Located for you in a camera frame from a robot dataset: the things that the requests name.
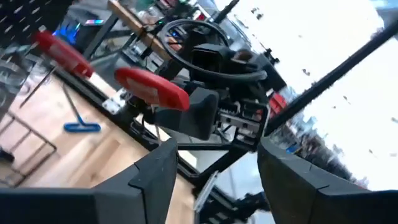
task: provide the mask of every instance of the black panel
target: black panel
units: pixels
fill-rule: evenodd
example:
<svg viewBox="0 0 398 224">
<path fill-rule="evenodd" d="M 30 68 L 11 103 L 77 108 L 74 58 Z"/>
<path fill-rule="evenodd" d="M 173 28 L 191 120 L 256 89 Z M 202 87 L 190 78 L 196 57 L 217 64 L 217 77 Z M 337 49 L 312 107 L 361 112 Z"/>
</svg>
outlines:
<svg viewBox="0 0 398 224">
<path fill-rule="evenodd" d="M 31 44 L 30 35 L 44 26 L 55 31 L 73 0 L 3 0 L 0 3 L 0 47 Z"/>
<path fill-rule="evenodd" d="M 277 224 L 395 223 L 398 192 L 371 192 L 261 141 L 258 166 Z"/>
</svg>

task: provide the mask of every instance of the red clamp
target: red clamp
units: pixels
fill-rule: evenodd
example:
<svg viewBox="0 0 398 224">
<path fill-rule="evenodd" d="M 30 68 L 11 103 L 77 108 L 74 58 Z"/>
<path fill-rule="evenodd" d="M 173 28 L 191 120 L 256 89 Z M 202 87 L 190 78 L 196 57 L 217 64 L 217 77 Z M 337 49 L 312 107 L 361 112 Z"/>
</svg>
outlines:
<svg viewBox="0 0 398 224">
<path fill-rule="evenodd" d="M 182 111 L 189 109 L 190 102 L 187 92 L 150 71 L 138 68 L 119 68 L 115 72 L 115 78 L 134 96 L 150 105 Z"/>
<path fill-rule="evenodd" d="M 50 32 L 38 32 L 32 38 L 41 51 L 53 58 L 66 71 L 83 78 L 90 78 L 94 73 L 94 69 L 81 53 Z"/>
</svg>

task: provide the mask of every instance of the red object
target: red object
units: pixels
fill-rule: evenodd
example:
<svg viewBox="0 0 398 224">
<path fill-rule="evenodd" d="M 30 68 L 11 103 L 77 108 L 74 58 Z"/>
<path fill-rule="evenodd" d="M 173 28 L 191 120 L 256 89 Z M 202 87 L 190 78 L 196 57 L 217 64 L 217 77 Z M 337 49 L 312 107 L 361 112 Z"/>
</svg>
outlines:
<svg viewBox="0 0 398 224">
<path fill-rule="evenodd" d="M 33 41 L 66 71 L 83 78 L 90 78 L 94 73 L 94 69 L 81 53 L 48 31 L 34 34 Z"/>
<path fill-rule="evenodd" d="M 138 68 L 119 68 L 115 72 L 116 80 L 134 96 L 150 105 L 159 105 L 169 109 L 189 109 L 188 93 L 150 71 Z"/>
<path fill-rule="evenodd" d="M 285 98 L 278 94 L 274 93 L 271 99 L 269 100 L 269 106 L 271 107 L 270 118 L 279 114 L 283 108 L 287 105 Z"/>
</svg>

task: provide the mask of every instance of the black bar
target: black bar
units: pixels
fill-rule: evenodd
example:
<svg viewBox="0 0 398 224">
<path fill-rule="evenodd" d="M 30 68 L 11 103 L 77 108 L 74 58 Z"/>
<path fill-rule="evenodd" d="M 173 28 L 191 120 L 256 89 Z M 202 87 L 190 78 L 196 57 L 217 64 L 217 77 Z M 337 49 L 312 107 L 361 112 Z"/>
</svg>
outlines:
<svg viewBox="0 0 398 224">
<path fill-rule="evenodd" d="M 238 159 L 242 158 L 248 151 L 240 148 L 230 149 L 225 155 L 219 158 L 212 165 L 207 167 L 202 173 L 200 173 L 196 178 L 193 179 L 195 185 L 195 191 L 201 191 L 203 186 L 205 186 L 206 181 L 210 176 L 219 171 L 220 173 L 226 170 L 230 165 L 234 164 Z"/>
<path fill-rule="evenodd" d="M 223 10 L 221 10 L 217 16 L 214 18 L 213 22 L 220 24 L 225 18 L 228 13 L 237 5 L 239 0 L 232 0 Z"/>
<path fill-rule="evenodd" d="M 230 144 L 194 144 L 194 143 L 179 143 L 179 150 L 187 151 L 228 151 L 231 149 Z"/>
<path fill-rule="evenodd" d="M 398 21 L 393 22 L 383 32 L 371 39 L 367 44 L 357 50 L 351 57 L 333 69 L 330 73 L 316 82 L 314 86 L 307 89 L 303 94 L 288 104 L 279 114 L 275 115 L 268 123 L 265 136 L 270 135 L 279 126 L 293 118 L 298 112 L 304 109 L 312 100 L 320 96 L 325 90 L 331 87 L 334 82 L 343 77 L 353 67 L 364 60 L 368 55 L 378 49 L 398 32 Z"/>
</svg>

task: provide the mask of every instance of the metal bar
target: metal bar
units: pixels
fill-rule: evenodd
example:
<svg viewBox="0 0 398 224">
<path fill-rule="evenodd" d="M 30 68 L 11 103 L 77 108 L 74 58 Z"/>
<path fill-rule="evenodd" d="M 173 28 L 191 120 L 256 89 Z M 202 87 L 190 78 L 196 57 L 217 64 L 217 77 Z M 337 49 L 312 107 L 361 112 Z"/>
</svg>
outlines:
<svg viewBox="0 0 398 224">
<path fill-rule="evenodd" d="M 213 22 L 220 24 L 228 15 L 228 13 L 231 12 L 231 10 L 237 5 L 239 0 L 232 0 L 223 10 L 221 10 L 217 16 L 214 18 Z"/>
<path fill-rule="evenodd" d="M 209 197 L 209 194 L 211 193 L 211 190 L 213 189 L 214 185 L 216 184 L 218 174 L 219 174 L 218 171 L 214 172 L 214 174 L 212 174 L 210 176 L 210 178 L 207 180 L 205 186 L 199 193 L 195 203 L 193 204 L 193 210 L 195 212 L 200 212 L 200 210 L 203 208 L 207 198 Z"/>
<path fill-rule="evenodd" d="M 98 47 L 101 45 L 102 41 L 105 39 L 106 34 L 111 31 L 113 26 L 119 20 L 115 13 L 112 13 L 109 19 L 105 22 L 103 27 L 98 31 L 97 35 L 95 35 L 93 41 L 87 46 L 86 50 L 83 53 L 84 58 L 90 59 L 90 57 L 95 53 Z"/>
<path fill-rule="evenodd" d="M 311 88 L 307 89 L 303 94 L 289 103 L 279 114 L 276 114 L 268 123 L 265 135 L 275 131 L 288 120 L 293 118 L 298 112 L 304 109 L 311 101 L 320 96 L 325 90 L 331 87 L 337 80 L 343 77 L 353 67 L 364 60 L 368 55 L 378 49 L 398 32 L 398 21 L 393 22 L 384 31 L 379 33 L 367 44 L 357 50 L 352 56 L 347 58 L 343 63 L 325 75 L 321 80 L 316 82 Z"/>
<path fill-rule="evenodd" d="M 179 143 L 178 149 L 179 151 L 228 151 L 231 149 L 231 145 Z"/>
<path fill-rule="evenodd" d="M 223 155 L 221 158 L 219 158 L 216 162 L 214 162 L 202 173 L 200 173 L 196 178 L 193 179 L 193 183 L 196 187 L 195 190 L 201 190 L 203 186 L 205 186 L 206 181 L 214 172 L 223 172 L 230 165 L 234 164 L 238 159 L 242 158 L 246 153 L 247 150 L 244 149 L 230 149 L 225 155 Z"/>
</svg>

